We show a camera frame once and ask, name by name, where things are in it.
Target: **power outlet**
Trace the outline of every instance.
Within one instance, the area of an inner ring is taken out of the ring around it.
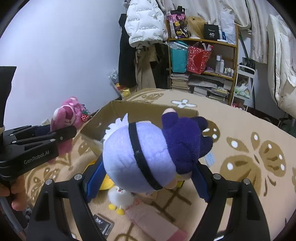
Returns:
[[[43,125],[43,126],[50,125],[50,121],[49,121],[49,119],[43,121],[43,122],[41,123],[41,125]]]

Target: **white curtain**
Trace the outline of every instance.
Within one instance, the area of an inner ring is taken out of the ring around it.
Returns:
[[[247,0],[252,22],[252,40],[250,58],[267,64],[268,36],[267,22],[270,14],[277,16],[279,13],[266,0]]]
[[[249,29],[251,26],[245,0],[158,0],[166,11],[185,8],[187,16],[200,16],[209,24],[220,25],[220,12],[232,10],[235,23],[240,29]]]

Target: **black card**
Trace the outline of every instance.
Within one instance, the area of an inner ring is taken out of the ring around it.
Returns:
[[[105,236],[105,238],[107,238],[114,226],[114,223],[112,223],[111,221],[107,221],[105,218],[98,215],[94,215],[94,220],[97,223],[102,234]]]
[[[214,40],[214,41],[217,41],[217,39],[220,39],[218,25],[205,24],[204,37],[207,40]]]

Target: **plastic bag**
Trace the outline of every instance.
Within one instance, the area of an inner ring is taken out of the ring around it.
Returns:
[[[234,24],[234,15],[230,14],[230,12],[230,9],[227,9],[224,12],[220,12],[221,29],[222,32],[225,33],[227,43],[236,45],[237,41]]]
[[[241,80],[235,87],[234,92],[240,96],[250,99],[250,90],[248,89],[248,81],[245,79]]]
[[[178,42],[165,42],[165,44],[167,46],[169,46],[170,48],[172,49],[176,49],[176,50],[185,50],[185,51],[188,51],[188,47],[183,45],[183,44],[180,44]]]
[[[118,72],[116,69],[113,69],[113,71],[108,74],[108,77],[114,84],[119,83]]]

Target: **bed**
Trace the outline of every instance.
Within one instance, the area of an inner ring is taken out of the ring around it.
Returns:
[[[213,173],[226,179],[241,181],[249,178],[263,206],[271,240],[282,231],[296,209],[296,139],[276,126],[245,111],[194,94],[174,90],[144,89],[129,97],[128,102],[161,104],[175,109],[190,108],[198,111],[209,122],[204,135],[214,138],[212,154]],[[39,191],[48,178],[55,181],[70,179],[99,153],[92,151],[90,142],[80,133],[73,140],[71,153],[58,157],[54,164],[43,164],[26,174],[26,190],[33,206]],[[106,217],[114,223],[108,241],[152,241],[128,218],[108,209],[107,192],[102,191],[89,204],[93,214]],[[191,180],[173,190],[162,189],[156,200],[150,200],[160,214],[179,229],[188,233],[187,241],[195,231],[206,208]],[[81,240],[68,200],[65,202],[69,226]],[[217,236],[223,235],[230,213],[227,202]]]

